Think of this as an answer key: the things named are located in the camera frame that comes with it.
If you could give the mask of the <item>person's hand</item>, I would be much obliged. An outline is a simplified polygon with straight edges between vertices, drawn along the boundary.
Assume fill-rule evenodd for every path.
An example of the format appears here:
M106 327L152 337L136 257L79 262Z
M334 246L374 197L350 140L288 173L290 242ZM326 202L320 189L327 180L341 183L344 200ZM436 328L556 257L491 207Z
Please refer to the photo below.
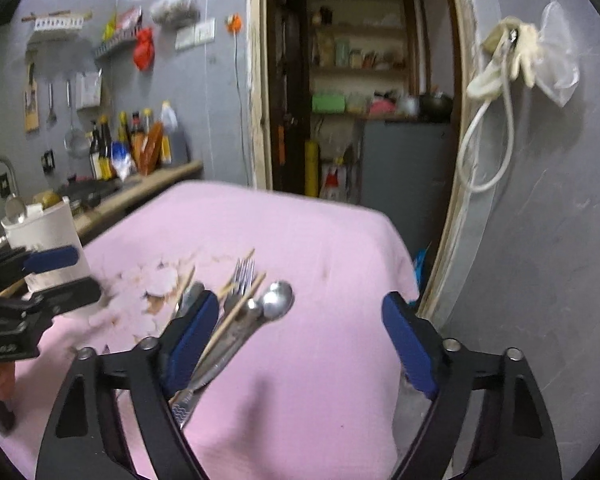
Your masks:
M0 363L0 401L9 400L15 392L16 367L14 362Z

